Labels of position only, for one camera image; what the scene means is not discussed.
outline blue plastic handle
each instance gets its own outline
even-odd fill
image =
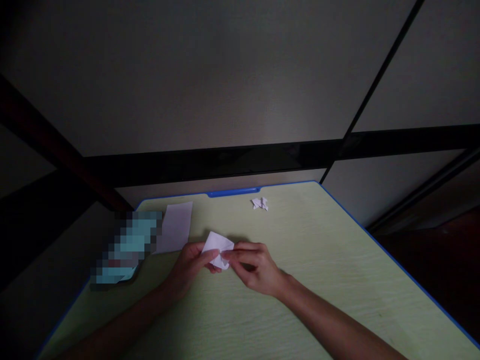
[[[261,188],[262,187],[247,187],[244,189],[207,192],[206,194],[208,195],[209,198],[220,198],[224,196],[259,193]]]

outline light green table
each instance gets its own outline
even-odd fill
[[[266,197],[269,211],[252,209]],[[480,359],[480,351],[316,182],[259,193],[143,201],[165,211],[193,201],[189,241],[215,231],[268,246],[278,266],[410,359]],[[149,256],[135,282],[108,292],[87,286],[41,358],[49,359],[127,309],[168,274],[178,253]],[[158,318],[126,359],[329,359],[300,321],[273,298],[247,289],[229,269],[202,271],[180,303]]]

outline white paper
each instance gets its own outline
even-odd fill
[[[202,254],[208,250],[218,249],[220,253],[216,258],[210,261],[210,264],[216,266],[217,268],[227,270],[230,266],[229,261],[224,259],[220,254],[226,250],[233,250],[234,243],[228,240],[222,235],[218,235],[216,232],[210,231],[206,243],[203,246]]]
[[[269,207],[267,206],[267,198],[265,197],[262,197],[261,199],[259,198],[254,198],[251,200],[251,202],[253,203],[253,210],[255,210],[256,208],[262,208],[262,209],[265,209],[265,210],[269,210]]]
[[[193,201],[167,205],[161,224],[161,235],[156,237],[154,254],[170,253],[182,250],[189,242],[190,220]]]

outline small paper origami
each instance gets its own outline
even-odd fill
[[[265,210],[269,210],[269,207],[267,206],[267,199],[265,197],[262,197],[261,199],[254,198],[251,202],[253,203],[253,210],[256,208],[262,208]]]

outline blue table edge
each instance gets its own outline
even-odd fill
[[[149,200],[155,200],[155,199],[167,199],[167,198],[177,198],[181,196],[190,196],[190,195],[201,195],[201,194],[206,194],[209,198],[220,198],[220,197],[228,197],[228,196],[235,196],[235,195],[244,195],[244,194],[255,194],[259,193],[262,188],[269,188],[269,187],[275,187],[275,186],[282,186],[282,185],[292,185],[292,184],[303,184],[303,183],[315,183],[318,184],[342,209],[345,211],[348,216],[352,218],[352,220],[378,245],[380,249],[383,250],[385,254],[388,255],[388,257],[412,280],[419,288],[420,290],[423,291],[423,293],[446,315],[447,318],[450,319],[450,321],[455,324],[455,326],[469,339],[473,345],[476,346],[478,350],[480,350],[480,344],[441,306],[437,300],[433,298],[424,288],[422,285],[420,285],[417,280],[413,278],[412,275],[409,274],[407,270],[404,269],[402,265],[382,246],[380,243],[348,212],[346,208],[342,206],[341,203],[337,201],[336,198],[333,197],[331,193],[328,192],[326,188],[322,186],[319,182],[315,180],[308,180],[308,181],[297,181],[297,182],[287,182],[287,183],[281,183],[281,184],[275,184],[275,185],[264,185],[264,186],[255,186],[255,187],[245,187],[245,188],[240,188],[240,189],[232,189],[232,190],[220,190],[220,191],[210,191],[210,192],[194,192],[190,194],[181,194],[181,195],[170,195],[170,196],[160,196],[160,197],[150,197],[143,199],[138,206],[135,208],[135,211],[138,210],[140,205],[142,205],[143,202],[149,201]],[[55,327],[52,329],[52,331],[48,334],[47,338],[41,345],[40,349],[38,350],[36,356],[34,357],[35,359],[38,359],[40,357],[40,354],[44,350],[45,346],[48,344],[54,333],[57,331],[59,328],[60,324],[63,322],[69,311],[72,309],[74,306],[75,302],[79,298],[80,294],[84,291],[85,287],[90,281],[90,277],[88,277],[87,281],[83,286],[81,287],[81,290],[78,292],[78,294],[75,296],[75,299],[71,302],[71,304],[68,306],[66,309],[65,313],[61,316],[61,318],[58,320],[56,323]]]

